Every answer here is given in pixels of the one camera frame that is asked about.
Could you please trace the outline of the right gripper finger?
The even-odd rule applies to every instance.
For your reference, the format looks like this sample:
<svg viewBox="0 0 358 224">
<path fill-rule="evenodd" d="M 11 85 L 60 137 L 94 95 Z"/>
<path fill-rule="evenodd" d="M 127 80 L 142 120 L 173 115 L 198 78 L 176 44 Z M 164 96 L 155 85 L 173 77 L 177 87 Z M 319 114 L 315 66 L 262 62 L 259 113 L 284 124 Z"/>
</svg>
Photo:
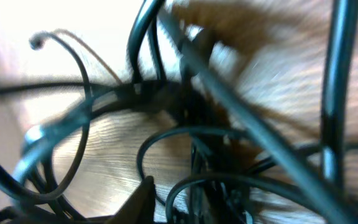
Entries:
<svg viewBox="0 0 358 224">
<path fill-rule="evenodd" d="M 154 178 L 147 176 L 107 224 L 153 224 L 156 191 Z"/>
</svg>

